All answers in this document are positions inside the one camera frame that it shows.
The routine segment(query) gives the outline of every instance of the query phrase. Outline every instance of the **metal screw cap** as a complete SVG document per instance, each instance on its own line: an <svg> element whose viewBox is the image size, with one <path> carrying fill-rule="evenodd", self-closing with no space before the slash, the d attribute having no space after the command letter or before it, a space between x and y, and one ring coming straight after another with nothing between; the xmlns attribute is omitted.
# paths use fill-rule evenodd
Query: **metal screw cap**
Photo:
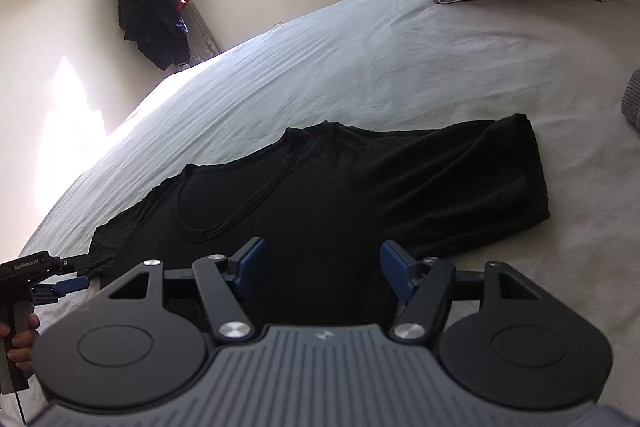
<svg viewBox="0 0 640 427"><path fill-rule="evenodd" d="M420 325L415 323L402 323L398 324L394 328L394 335L399 339L406 341L413 341L419 339L426 333L426 330Z"/></svg>
<svg viewBox="0 0 640 427"><path fill-rule="evenodd" d="M226 339L242 339L251 333L251 326L244 322L225 322L218 331Z"/></svg>

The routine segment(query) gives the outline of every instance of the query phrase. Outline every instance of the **cable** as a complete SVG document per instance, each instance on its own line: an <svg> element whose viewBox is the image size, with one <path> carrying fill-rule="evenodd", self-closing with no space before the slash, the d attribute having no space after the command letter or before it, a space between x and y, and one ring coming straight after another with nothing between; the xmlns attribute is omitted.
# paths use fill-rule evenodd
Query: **cable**
<svg viewBox="0 0 640 427"><path fill-rule="evenodd" d="M20 409L20 416L22 417L22 423L27 425L27 422L25 422L24 420L24 413L22 412L22 405L20 404L20 397L18 396L18 392L16 391L14 394L15 394L15 399L18 402L18 409Z"/></svg>

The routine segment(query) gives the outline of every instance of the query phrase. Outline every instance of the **black t-shirt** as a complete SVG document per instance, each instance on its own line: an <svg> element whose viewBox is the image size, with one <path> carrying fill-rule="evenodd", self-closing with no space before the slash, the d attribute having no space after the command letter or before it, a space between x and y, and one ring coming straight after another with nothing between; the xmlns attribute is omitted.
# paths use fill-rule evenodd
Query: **black t-shirt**
<svg viewBox="0 0 640 427"><path fill-rule="evenodd" d="M224 165L187 165L98 227L102 285L145 259L190 267L267 241L268 268L242 304L265 323L388 326L395 297L380 270L393 239L443 257L548 217L530 123L516 114L442 130L371 132L324 122Z"/></svg>

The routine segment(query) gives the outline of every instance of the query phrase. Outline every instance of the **human hand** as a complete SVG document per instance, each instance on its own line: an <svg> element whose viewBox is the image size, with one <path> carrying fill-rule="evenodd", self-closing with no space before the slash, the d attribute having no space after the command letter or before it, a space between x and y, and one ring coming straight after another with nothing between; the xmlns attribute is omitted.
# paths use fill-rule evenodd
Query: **human hand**
<svg viewBox="0 0 640 427"><path fill-rule="evenodd" d="M27 324L30 329L14 336L15 347L7 353L7 357L9 360L13 360L15 366L19 369L33 373L31 349L33 349L33 344L39 335L36 328L40 327L40 319L35 313L30 313L27 318ZM9 331L9 326L0 322L0 339L4 339L9 334Z"/></svg>

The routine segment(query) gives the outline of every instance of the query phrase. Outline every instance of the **curtain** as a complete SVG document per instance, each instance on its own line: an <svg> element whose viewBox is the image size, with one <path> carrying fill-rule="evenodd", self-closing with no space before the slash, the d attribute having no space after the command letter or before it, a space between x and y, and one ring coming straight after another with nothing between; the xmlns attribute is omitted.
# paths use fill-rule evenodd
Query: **curtain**
<svg viewBox="0 0 640 427"><path fill-rule="evenodd" d="M190 66L195 66L205 60L220 55L216 41L209 32L207 25L203 22L198 10L190 2L182 12L182 18L187 25L187 40L191 54Z"/></svg>

